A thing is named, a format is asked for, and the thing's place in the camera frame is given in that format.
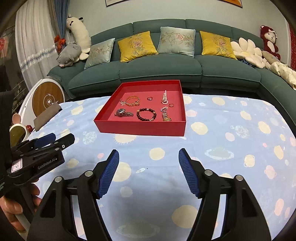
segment silver bolt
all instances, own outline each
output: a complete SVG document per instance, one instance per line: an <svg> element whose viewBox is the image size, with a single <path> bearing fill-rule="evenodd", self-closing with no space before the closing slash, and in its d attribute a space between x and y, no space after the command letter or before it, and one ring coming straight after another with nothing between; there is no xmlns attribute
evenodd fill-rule
<svg viewBox="0 0 296 241"><path fill-rule="evenodd" d="M205 174L207 176L211 176L211 175L213 175L213 172L211 170L205 170Z"/></svg>
<svg viewBox="0 0 296 241"><path fill-rule="evenodd" d="M62 177L56 177L56 178L54 179L54 181L55 181L56 183L59 183L61 180L62 180Z"/></svg>
<svg viewBox="0 0 296 241"><path fill-rule="evenodd" d="M86 171L85 174L87 177L90 177L91 175L93 175L93 172L92 171Z"/></svg>
<svg viewBox="0 0 296 241"><path fill-rule="evenodd" d="M238 181L242 181L244 178L243 178L241 175L237 175L237 176L236 176L236 179L237 179Z"/></svg>

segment yellow pillow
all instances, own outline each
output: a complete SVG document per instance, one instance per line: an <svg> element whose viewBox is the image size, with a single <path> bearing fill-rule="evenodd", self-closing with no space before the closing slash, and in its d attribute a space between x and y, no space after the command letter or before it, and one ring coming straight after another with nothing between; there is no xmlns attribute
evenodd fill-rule
<svg viewBox="0 0 296 241"><path fill-rule="evenodd" d="M230 38L200 31L202 37L202 55L218 55L236 59L230 44Z"/></svg>
<svg viewBox="0 0 296 241"><path fill-rule="evenodd" d="M150 37L150 31L135 34L118 41L120 62L129 62L135 58L158 54Z"/></svg>

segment table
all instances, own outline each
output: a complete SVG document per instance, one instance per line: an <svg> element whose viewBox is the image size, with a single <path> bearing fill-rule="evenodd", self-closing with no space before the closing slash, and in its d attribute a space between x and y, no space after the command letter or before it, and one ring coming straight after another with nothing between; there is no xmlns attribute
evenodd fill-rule
<svg viewBox="0 0 296 241"><path fill-rule="evenodd" d="M37 182L44 195L56 176L78 177L105 160L112 149L120 163L108 193L98 200L113 240L186 240L200 205L178 162L185 148L193 160L218 175L242 175L267 219L272 238L295 207L296 140L280 113L265 101L231 96L185 95L184 137L100 133L93 119L109 97L60 104L62 111L29 139L73 133L63 151L65 163ZM86 238L73 198L77 231ZM213 238L221 233L225 196L221 196Z"/></svg>

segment picture frame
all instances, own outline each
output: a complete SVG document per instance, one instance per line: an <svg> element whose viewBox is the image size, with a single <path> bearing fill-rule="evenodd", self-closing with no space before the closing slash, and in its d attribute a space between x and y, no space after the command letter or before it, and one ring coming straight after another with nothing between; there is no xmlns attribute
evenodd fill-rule
<svg viewBox="0 0 296 241"><path fill-rule="evenodd" d="M233 5L236 5L236 6L242 8L242 0L220 0L220 1L228 2L228 3L231 3L231 4L233 4Z"/></svg>
<svg viewBox="0 0 296 241"><path fill-rule="evenodd" d="M127 0L105 0L105 3L106 3L106 7L109 7L111 5L114 5L116 3L123 2L123 1L127 1Z"/></svg>

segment gray pig plush toy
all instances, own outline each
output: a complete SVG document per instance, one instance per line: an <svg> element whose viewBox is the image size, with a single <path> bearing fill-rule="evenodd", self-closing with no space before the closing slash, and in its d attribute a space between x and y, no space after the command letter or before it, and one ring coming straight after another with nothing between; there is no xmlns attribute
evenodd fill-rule
<svg viewBox="0 0 296 241"><path fill-rule="evenodd" d="M79 56L81 54L81 47L77 44L69 44L67 45L60 55L57 58L59 62L59 66L61 68L72 66L73 63L79 61Z"/></svg>

